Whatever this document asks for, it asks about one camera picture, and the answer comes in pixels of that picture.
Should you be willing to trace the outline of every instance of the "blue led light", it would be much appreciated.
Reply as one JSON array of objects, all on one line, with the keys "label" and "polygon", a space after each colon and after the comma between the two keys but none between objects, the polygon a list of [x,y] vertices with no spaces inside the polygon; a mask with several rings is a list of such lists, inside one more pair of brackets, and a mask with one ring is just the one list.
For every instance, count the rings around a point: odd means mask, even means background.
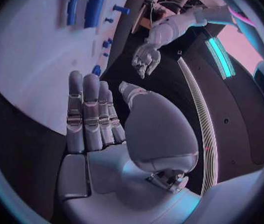
[{"label": "blue led light", "polygon": [[211,46],[213,47],[221,65],[222,65],[222,68],[224,70],[224,73],[226,75],[226,77],[231,77],[232,74],[231,74],[231,71],[229,69],[229,66],[228,66],[228,63],[226,62],[225,58],[224,58],[224,55],[222,54],[221,50],[219,49],[217,43],[215,42],[215,40],[213,38],[210,38],[209,39],[209,43],[211,44]]}]

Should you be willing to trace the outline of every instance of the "blue object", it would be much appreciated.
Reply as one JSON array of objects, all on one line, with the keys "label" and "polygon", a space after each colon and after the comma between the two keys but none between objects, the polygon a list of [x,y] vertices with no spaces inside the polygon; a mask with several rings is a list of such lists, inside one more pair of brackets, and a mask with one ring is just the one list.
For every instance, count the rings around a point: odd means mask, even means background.
[{"label": "blue object", "polygon": [[103,42],[103,47],[104,47],[104,48],[108,48],[108,47],[109,47],[109,42],[104,41],[104,42]]},{"label": "blue object", "polygon": [[97,27],[104,0],[89,0],[85,10],[84,27]]},{"label": "blue object", "polygon": [[105,21],[110,22],[110,23],[114,22],[114,20],[112,18],[105,18]]},{"label": "blue object", "polygon": [[70,0],[68,2],[68,8],[67,8],[67,25],[74,25],[76,20],[76,7],[77,7],[78,0]]},{"label": "blue object", "polygon": [[99,65],[95,65],[92,71],[93,74],[99,76],[101,74],[101,67]]},{"label": "blue object", "polygon": [[222,78],[234,76],[235,70],[220,41],[217,38],[210,38],[206,44],[215,59]]},{"label": "blue object", "polygon": [[124,14],[127,14],[127,15],[130,13],[130,9],[129,8],[125,8],[125,7],[117,6],[117,5],[114,5],[113,10],[120,11],[121,13],[124,13]]}]

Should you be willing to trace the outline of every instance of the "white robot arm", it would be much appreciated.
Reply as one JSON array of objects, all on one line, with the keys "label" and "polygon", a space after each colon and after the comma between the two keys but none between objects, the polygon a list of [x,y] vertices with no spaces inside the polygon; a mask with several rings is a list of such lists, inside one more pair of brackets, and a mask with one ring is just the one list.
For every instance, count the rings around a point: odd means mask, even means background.
[{"label": "white robot arm", "polygon": [[144,79],[150,75],[160,63],[161,54],[158,49],[185,34],[191,26],[205,26],[207,23],[233,24],[227,6],[202,9],[194,7],[183,14],[173,15],[152,24],[145,44],[140,46],[132,60],[132,65]]}]

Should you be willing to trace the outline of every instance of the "vent grille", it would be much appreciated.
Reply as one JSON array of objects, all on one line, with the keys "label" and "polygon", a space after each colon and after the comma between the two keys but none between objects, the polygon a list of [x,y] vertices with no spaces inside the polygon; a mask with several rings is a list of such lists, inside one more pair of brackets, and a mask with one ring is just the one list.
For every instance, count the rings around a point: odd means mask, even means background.
[{"label": "vent grille", "polygon": [[207,104],[194,76],[182,57],[178,60],[178,64],[191,91],[203,137],[204,176],[201,190],[201,195],[203,195],[209,188],[217,184],[218,162],[216,137]]}]

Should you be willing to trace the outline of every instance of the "small blue part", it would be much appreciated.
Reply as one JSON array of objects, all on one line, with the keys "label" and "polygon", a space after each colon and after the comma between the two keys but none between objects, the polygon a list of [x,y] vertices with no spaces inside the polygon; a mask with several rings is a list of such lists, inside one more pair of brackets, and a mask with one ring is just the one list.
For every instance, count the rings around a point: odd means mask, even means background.
[{"label": "small blue part", "polygon": [[109,23],[113,23],[114,20],[112,18],[105,18],[105,21],[109,22]]},{"label": "small blue part", "polygon": [[68,8],[67,8],[67,25],[71,26],[75,24],[76,20],[76,7],[77,7],[78,0],[70,0],[68,2]]},{"label": "small blue part", "polygon": [[104,0],[89,0],[84,14],[84,27],[97,27]]},{"label": "small blue part", "polygon": [[109,47],[109,42],[104,41],[104,42],[103,42],[103,47],[104,47],[104,48],[108,48],[108,47]]},{"label": "small blue part", "polygon": [[92,71],[93,74],[99,76],[101,74],[101,67],[99,65],[95,65]]},{"label": "small blue part", "polygon": [[125,7],[117,6],[117,5],[114,5],[113,10],[120,11],[121,13],[126,14],[126,15],[128,15],[130,13],[129,8],[125,8]]}]

